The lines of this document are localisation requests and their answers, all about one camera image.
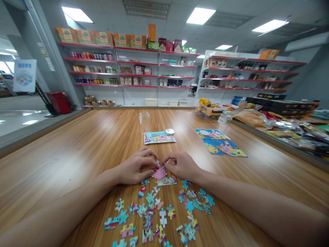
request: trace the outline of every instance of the plastic container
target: plastic container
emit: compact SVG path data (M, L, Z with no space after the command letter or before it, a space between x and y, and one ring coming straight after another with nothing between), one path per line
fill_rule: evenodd
M227 111L227 107L210 108L198 103L195 111L205 119L219 119L220 115Z
M187 100L187 99L180 99L179 102L178 102L178 105L179 106L187 106L187 104L189 103L190 101Z
M169 101L169 105L170 106L178 106L178 101L176 101L176 100Z
M145 99L145 106L157 106L158 99L157 98L146 98Z

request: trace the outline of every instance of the clear plastic cup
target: clear plastic cup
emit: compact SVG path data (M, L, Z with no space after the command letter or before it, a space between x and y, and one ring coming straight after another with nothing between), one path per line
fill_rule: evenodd
M151 118L149 113L140 113L139 123L141 124L141 134L151 132Z

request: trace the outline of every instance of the red box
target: red box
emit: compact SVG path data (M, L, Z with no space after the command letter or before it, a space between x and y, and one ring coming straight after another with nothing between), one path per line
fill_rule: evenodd
M68 101L62 92L46 93L52 106L57 113L67 114L71 113Z

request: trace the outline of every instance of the ceiling light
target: ceiling light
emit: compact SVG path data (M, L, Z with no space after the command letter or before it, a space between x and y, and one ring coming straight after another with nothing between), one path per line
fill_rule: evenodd
M216 10L195 8L186 23L203 25Z
M268 23L265 23L264 25L261 25L258 28L255 28L253 32L266 33L288 23L289 23L288 21L273 20Z
M230 46L230 45L221 45L221 46L217 47L215 50L226 50L230 47L232 47L232 46Z
M29 125L29 124L34 124L35 122L37 122L38 120L31 120L31 121L28 121L28 122L25 122L25 123L23 123L23 124L27 124L27 125Z
M62 7L63 12L75 21L91 22L93 21L81 9Z

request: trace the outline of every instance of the finger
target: finger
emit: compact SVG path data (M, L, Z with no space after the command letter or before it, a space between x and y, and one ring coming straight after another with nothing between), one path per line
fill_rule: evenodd
M163 160L163 164L166 163L169 159L177 159L177 153L170 153L168 154L165 159Z
M139 174L139 181L142 181L143 179L146 179L154 174L153 170L147 170L145 172L142 172Z
M148 147L147 146L143 146L136 153L140 153L140 152L142 152L142 151L144 151L146 149L148 149Z
M174 175L176 175L176 169L177 169L176 165L172 165L170 163L165 163L164 167L167 168L169 171L171 171Z
M157 154L152 149L149 149L149 148L147 148L146 150L140 152L140 155L142 157L146 157L146 156L150 155L150 156L153 156L156 160L159 159Z
M151 157L142 157L142 158L140 158L139 165L140 166L142 166L142 165L153 165L154 167L159 168L158 163L154 159L152 159Z

